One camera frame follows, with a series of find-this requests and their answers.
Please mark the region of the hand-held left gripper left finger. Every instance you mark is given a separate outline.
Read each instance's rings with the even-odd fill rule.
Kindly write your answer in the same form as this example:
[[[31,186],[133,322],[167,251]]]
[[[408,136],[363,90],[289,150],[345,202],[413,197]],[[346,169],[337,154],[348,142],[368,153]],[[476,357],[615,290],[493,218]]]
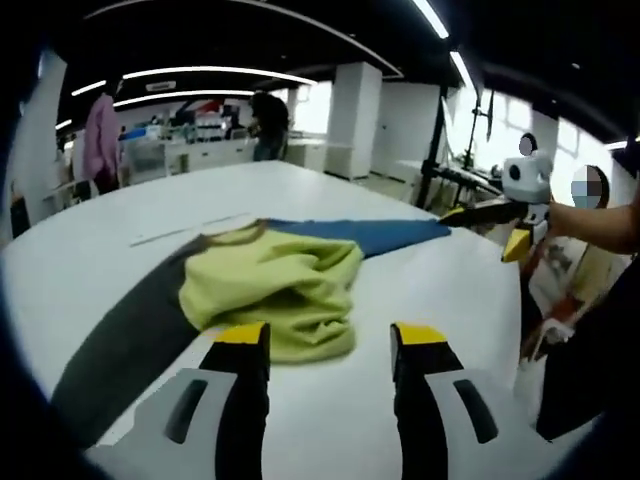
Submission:
[[[259,479],[269,412],[270,327],[231,327],[196,369],[142,400],[131,429],[87,458],[110,479]]]

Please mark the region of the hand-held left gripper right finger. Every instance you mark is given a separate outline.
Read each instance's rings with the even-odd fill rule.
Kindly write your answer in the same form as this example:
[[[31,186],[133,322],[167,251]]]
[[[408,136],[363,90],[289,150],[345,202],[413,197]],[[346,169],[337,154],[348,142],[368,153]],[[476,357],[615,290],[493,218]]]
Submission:
[[[429,326],[391,326],[394,413],[405,479],[540,479],[543,441],[512,393],[466,369]]]

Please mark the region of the person's right hand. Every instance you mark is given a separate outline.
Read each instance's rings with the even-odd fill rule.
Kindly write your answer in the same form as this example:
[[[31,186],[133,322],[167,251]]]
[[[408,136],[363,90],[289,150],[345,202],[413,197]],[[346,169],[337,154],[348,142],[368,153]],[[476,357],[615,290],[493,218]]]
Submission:
[[[586,210],[551,202],[548,212],[548,235],[584,239],[584,224],[589,219]]]

